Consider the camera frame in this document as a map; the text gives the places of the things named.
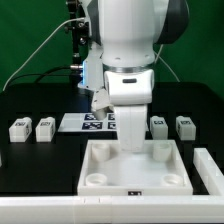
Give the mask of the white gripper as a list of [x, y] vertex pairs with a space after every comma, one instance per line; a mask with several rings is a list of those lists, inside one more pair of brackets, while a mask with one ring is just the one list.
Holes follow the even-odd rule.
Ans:
[[105, 84], [114, 110], [120, 148], [125, 151], [141, 151], [145, 141], [147, 109], [152, 102], [154, 71], [106, 71]]

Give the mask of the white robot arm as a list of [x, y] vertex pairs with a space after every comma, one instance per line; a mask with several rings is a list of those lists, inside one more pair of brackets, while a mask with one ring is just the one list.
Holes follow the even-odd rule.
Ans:
[[79, 84], [93, 92], [99, 118], [115, 114], [120, 148], [140, 151], [152, 102], [153, 46], [172, 44], [189, 22], [187, 0], [80, 0], [89, 25], [90, 50]]

